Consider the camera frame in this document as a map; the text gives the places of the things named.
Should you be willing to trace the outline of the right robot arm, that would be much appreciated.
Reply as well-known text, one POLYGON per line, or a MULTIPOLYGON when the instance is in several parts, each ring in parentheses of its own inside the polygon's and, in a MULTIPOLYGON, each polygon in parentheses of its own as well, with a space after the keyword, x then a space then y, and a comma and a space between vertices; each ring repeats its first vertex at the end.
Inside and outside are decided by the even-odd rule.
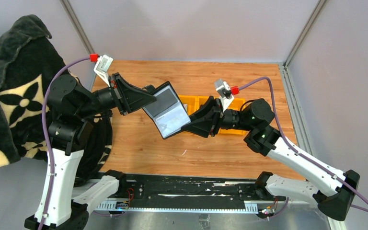
POLYGON ((279 161, 304 177, 288 179, 262 172, 254 193, 267 200, 284 196, 314 204, 326 216, 344 221, 355 197, 360 176, 353 170, 334 168, 292 143, 279 128, 271 126, 276 115, 264 99, 250 100, 239 111, 222 109, 218 99, 209 97, 181 130, 207 138, 221 129, 244 130, 244 142, 255 153, 279 161))

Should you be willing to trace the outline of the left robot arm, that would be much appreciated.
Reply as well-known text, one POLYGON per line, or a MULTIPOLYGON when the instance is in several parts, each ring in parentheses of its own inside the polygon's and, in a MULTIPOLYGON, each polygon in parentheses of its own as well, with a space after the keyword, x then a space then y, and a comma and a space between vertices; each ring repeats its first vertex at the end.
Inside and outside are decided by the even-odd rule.
POLYGON ((129 84, 120 74, 108 78, 108 86, 91 92, 75 77, 60 75, 49 85, 48 103, 58 112, 48 125, 43 121, 47 145, 47 178, 41 204, 25 220, 30 230, 81 230, 90 214, 108 197, 133 198, 126 175, 109 170, 99 182, 77 197, 74 181, 84 150, 93 131, 93 118, 117 108, 122 115, 155 102, 155 88, 129 84))

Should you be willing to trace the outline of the black leather card holder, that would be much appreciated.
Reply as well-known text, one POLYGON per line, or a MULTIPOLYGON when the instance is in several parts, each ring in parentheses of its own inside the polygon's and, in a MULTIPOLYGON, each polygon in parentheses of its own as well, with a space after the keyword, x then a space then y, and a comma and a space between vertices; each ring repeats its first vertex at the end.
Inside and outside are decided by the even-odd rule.
POLYGON ((181 128, 191 122, 172 84, 167 81, 152 92, 156 101, 143 107, 153 121, 161 137, 167 139, 181 132, 181 128))

